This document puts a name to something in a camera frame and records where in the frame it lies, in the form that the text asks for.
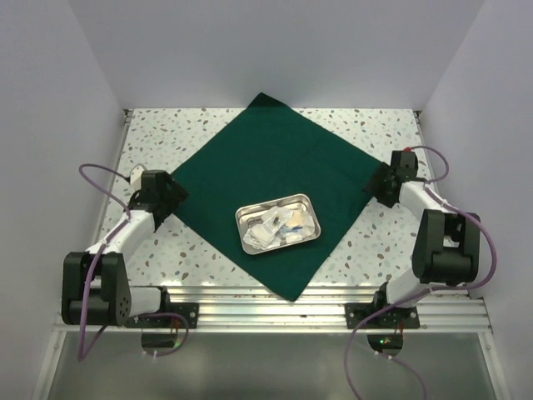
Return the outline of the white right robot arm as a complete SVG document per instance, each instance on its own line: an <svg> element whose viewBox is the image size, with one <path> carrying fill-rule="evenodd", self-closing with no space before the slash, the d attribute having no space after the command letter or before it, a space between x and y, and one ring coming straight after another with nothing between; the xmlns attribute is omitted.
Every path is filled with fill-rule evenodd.
<svg viewBox="0 0 533 400"><path fill-rule="evenodd" d="M418 158L410 150L396 150L391 161L375 170L366 185L378 203L407 209L419 222L411 254L411 267L398 278L383 283L368 311L381 327L390 327L401 308L413 308L437 288L472 283L479 270L480 229L418 177Z"/></svg>

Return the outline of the clear pouch with dark item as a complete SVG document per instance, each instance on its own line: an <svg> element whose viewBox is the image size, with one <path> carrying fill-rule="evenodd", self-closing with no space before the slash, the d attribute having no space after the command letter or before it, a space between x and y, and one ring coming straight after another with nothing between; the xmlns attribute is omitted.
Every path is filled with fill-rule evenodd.
<svg viewBox="0 0 533 400"><path fill-rule="evenodd" d="M272 210L269 216L265 216L265 224L270 228L280 228L292 217L293 211L283 207Z"/></svg>

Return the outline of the stainless steel tray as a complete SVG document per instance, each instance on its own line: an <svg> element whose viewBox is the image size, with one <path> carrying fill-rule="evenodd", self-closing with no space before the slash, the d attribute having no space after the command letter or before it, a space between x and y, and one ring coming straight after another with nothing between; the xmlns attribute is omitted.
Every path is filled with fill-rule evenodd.
<svg viewBox="0 0 533 400"><path fill-rule="evenodd" d="M265 224L265 216L269 216L270 212L272 210L276 210L277 208L286 208L292 211L308 211L313 216L315 222L314 233L305 234L303 230L293 231L288 228L286 224L279 228L267 226ZM311 200L307 195L301 193L241 207L236 211L235 219L237 222L237 230L241 240L242 249L245 253L250 255L257 255L260 253L266 253L277 249L310 242L319 238L321 235L321 225L311 204ZM257 224L261 224L270 233L275 233L275 237L268 247L256 248L244 243L243 241L243 237L247 230Z"/></svg>

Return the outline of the white printed paper packet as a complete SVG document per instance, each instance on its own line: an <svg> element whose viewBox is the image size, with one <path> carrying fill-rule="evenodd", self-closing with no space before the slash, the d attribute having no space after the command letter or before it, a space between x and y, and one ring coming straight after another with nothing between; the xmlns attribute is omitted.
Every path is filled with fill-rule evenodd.
<svg viewBox="0 0 533 400"><path fill-rule="evenodd" d="M261 224L250 227L243 237L243 241L255 248L268 247L275 237L275 233L269 232Z"/></svg>

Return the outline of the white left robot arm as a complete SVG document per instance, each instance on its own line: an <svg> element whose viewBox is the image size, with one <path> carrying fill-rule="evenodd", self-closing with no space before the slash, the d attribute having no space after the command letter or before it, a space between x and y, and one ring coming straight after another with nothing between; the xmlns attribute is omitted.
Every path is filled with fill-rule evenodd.
<svg viewBox="0 0 533 400"><path fill-rule="evenodd" d="M160 328L172 320L167 290L131 286L127 263L188 193L162 170L142 171L131 183L133 194L118 224L87 250L64 258L61 314L68 325L124 326L143 315Z"/></svg>

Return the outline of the clear bag with gloves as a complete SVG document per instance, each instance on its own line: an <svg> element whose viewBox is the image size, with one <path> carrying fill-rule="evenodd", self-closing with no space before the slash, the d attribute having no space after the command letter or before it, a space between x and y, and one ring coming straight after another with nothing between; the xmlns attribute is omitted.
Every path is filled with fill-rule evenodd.
<svg viewBox="0 0 533 400"><path fill-rule="evenodd" d="M308 211L294 210L286 226L293 231L303 230L305 234L315 231L313 216Z"/></svg>

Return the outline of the green surgical cloth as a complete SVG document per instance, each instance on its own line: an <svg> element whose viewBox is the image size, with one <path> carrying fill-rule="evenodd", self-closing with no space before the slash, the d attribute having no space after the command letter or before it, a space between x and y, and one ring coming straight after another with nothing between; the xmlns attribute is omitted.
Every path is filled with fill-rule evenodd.
<svg viewBox="0 0 533 400"><path fill-rule="evenodd" d="M173 178L187 190L177 217L276 295L295 301L370 201L379 161L266 94L199 151ZM237 231L239 208L304 194L318 239L252 256Z"/></svg>

